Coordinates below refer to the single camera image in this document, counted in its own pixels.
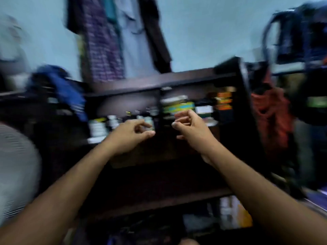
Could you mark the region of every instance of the human hand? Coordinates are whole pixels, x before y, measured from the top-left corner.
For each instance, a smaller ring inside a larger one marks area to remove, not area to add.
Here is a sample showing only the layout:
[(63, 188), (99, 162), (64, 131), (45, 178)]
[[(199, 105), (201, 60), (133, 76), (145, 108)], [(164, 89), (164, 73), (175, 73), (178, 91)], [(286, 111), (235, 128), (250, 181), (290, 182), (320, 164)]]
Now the human hand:
[(181, 132), (177, 139), (186, 140), (192, 148), (206, 156), (210, 149), (219, 144), (201, 117), (187, 110), (175, 114), (172, 127)]
[(144, 119), (127, 120), (111, 132), (104, 143), (110, 145), (114, 154), (129, 152), (139, 143), (156, 134), (155, 131), (146, 131), (144, 127), (150, 128), (152, 125), (145, 123)]

